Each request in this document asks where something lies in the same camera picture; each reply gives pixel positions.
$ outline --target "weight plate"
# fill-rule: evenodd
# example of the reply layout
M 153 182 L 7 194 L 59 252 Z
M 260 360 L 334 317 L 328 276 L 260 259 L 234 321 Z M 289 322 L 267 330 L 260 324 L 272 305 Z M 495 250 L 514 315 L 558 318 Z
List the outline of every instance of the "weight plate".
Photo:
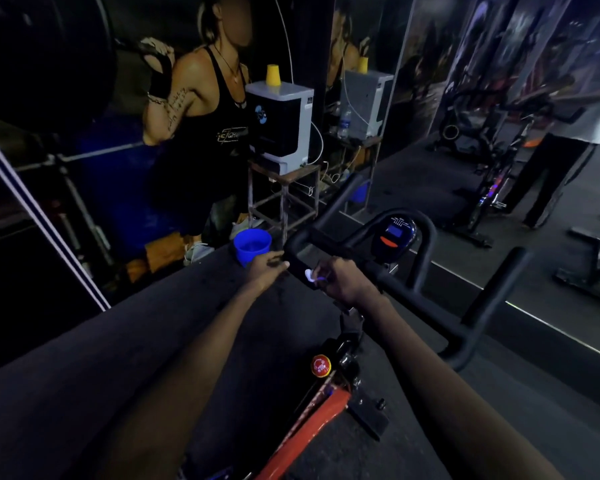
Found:
M 0 0 L 0 119 L 33 132 L 88 125 L 111 100 L 116 53 L 101 0 Z

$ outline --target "blue bucket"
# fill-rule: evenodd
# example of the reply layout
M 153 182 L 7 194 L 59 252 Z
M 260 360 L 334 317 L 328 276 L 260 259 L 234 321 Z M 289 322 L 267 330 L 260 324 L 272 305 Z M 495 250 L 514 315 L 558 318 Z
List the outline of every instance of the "blue bucket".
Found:
M 233 238 L 235 256 L 246 267 L 259 254 L 271 249 L 271 234 L 262 229 L 245 229 Z
M 355 203 L 364 203 L 367 197 L 367 189 L 369 188 L 369 182 L 362 184 L 358 187 L 358 190 L 353 192 L 353 195 L 349 197 L 349 200 Z

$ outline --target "white cloth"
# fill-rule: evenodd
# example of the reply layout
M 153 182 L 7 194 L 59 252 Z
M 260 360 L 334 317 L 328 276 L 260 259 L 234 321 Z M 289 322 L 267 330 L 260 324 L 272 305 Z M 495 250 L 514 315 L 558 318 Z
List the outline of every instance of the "white cloth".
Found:
M 569 116 L 581 107 L 577 104 L 558 104 L 556 112 Z M 564 138 L 579 139 L 588 143 L 600 144 L 600 102 L 586 105 L 586 112 L 574 124 L 556 121 L 549 133 Z

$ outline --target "white sneaker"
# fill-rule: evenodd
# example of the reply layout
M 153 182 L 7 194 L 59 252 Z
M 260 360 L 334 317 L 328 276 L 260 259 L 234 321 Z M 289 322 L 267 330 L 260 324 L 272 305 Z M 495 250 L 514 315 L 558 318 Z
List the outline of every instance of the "white sneaker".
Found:
M 215 251 L 206 242 L 198 241 L 185 246 L 184 248 L 184 266 L 188 266 L 195 261 L 199 261 L 203 257 Z
M 262 219 L 258 219 L 253 217 L 251 219 L 251 228 L 256 228 L 264 222 Z M 249 229 L 249 219 L 243 220 L 240 224 L 233 223 L 233 228 L 231 229 L 231 235 L 229 236 L 229 240 L 232 241 L 235 236 L 241 233 L 243 230 Z

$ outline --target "red button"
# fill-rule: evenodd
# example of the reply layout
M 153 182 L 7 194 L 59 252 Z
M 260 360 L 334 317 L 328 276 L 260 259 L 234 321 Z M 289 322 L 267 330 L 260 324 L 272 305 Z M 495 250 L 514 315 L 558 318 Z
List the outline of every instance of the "red button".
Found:
M 391 242 L 389 241 L 389 239 L 387 239 L 385 236 L 381 235 L 380 236 L 380 241 L 384 242 L 387 246 L 389 246 L 390 248 L 397 248 L 398 244 L 396 244 L 395 242 Z
M 311 371 L 316 377 L 327 377 L 331 371 L 331 361 L 326 355 L 316 355 L 311 361 Z

